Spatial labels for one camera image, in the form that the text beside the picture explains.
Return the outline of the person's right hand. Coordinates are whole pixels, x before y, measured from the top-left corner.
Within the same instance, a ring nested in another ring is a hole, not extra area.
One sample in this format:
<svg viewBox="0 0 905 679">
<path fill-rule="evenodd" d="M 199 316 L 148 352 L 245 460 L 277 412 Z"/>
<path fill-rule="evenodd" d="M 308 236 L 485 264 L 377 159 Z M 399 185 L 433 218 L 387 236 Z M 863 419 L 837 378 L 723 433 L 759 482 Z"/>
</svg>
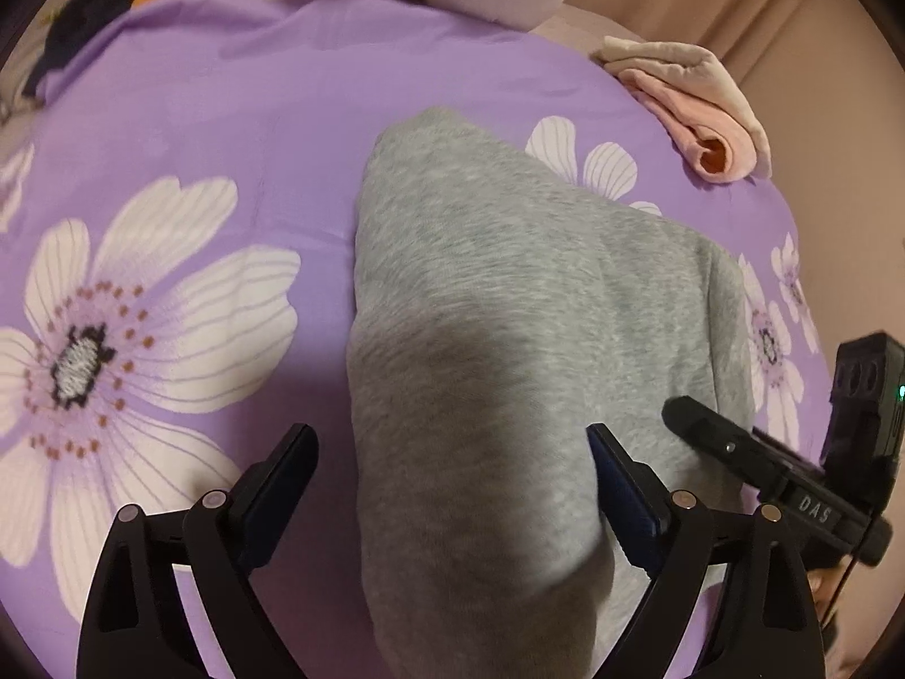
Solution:
<svg viewBox="0 0 905 679">
<path fill-rule="evenodd" d="M 833 595 L 838 590 L 839 584 L 844 578 L 845 570 L 847 570 L 849 565 L 850 558 L 844 556 L 833 567 L 807 571 L 814 608 L 816 608 L 816 614 L 819 618 L 823 618 L 827 614 L 831 601 L 833 601 Z"/>
</svg>

